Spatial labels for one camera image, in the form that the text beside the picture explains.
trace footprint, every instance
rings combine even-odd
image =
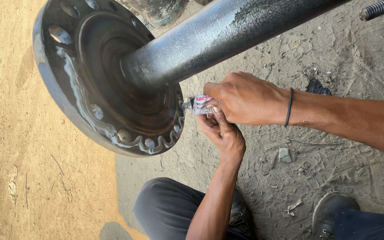
[[[307,170],[307,182],[315,189],[323,187],[333,177],[333,171],[329,171],[320,155],[302,163]]]

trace debris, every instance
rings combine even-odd
[[[287,207],[287,214],[288,215],[292,215],[292,216],[294,216],[294,213],[291,213],[290,211],[291,210],[293,210],[293,209],[295,209],[298,205],[300,205],[300,204],[302,204],[302,200],[301,199],[299,199],[299,200],[297,200],[297,202],[295,202],[293,205],[289,205],[288,207]]]
[[[333,95],[330,89],[323,87],[322,83],[317,79],[311,79],[306,91],[313,94]]]
[[[286,137],[284,135],[281,135],[281,134],[278,134],[278,133],[274,133],[274,132],[273,132],[273,134],[278,135],[280,137],[284,137],[284,138],[286,138],[288,140],[291,140],[291,141],[297,141],[297,142],[302,143],[302,144],[315,144],[315,145],[341,145],[341,144],[343,144],[343,143],[332,143],[332,144],[310,143],[310,142],[304,142],[304,141],[301,141],[301,140],[298,140],[298,139],[294,139],[294,138],[289,138],[289,137]]]
[[[9,175],[10,182],[8,183],[8,195],[13,202],[13,205],[16,205],[17,201],[17,191],[16,191],[16,177],[17,177],[17,166],[13,166],[12,173]]]
[[[291,156],[288,148],[286,147],[280,148],[280,152],[278,156],[280,157],[280,160],[282,160],[283,162],[291,163]]]
[[[269,73],[268,73],[268,75],[264,78],[265,80],[267,80],[268,78],[269,78],[269,75],[270,75],[270,73],[272,72],[272,66],[273,66],[274,64],[270,64],[270,68],[269,68]]]
[[[274,148],[280,147],[283,144],[288,144],[288,143],[290,143],[290,140],[283,138],[283,139],[278,140],[274,143],[266,144],[263,146],[263,148],[265,151],[267,151],[267,150],[274,149]]]

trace threaded rod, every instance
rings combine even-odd
[[[384,0],[374,3],[361,10],[359,18],[366,22],[384,14]]]

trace small rock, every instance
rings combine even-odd
[[[291,156],[290,156],[290,152],[288,151],[288,148],[286,147],[280,148],[280,152],[278,156],[283,162],[291,163]]]

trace sandy ground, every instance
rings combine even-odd
[[[172,150],[145,159],[114,160],[78,131],[33,61],[32,26],[44,2],[0,0],[0,239],[146,239],[132,213],[142,184],[165,176],[205,192],[218,151],[190,115]],[[269,75],[284,88],[305,90],[315,78],[337,96],[384,100],[384,17],[361,23],[357,14],[366,4],[351,2],[187,79],[184,96],[242,70]],[[180,20],[199,8],[189,3]],[[384,213],[383,153],[306,128],[240,128],[248,150],[238,185],[260,237],[307,239],[313,207],[332,189],[354,196],[363,210]],[[276,156],[281,146],[292,163]],[[296,216],[285,216],[298,199]]]

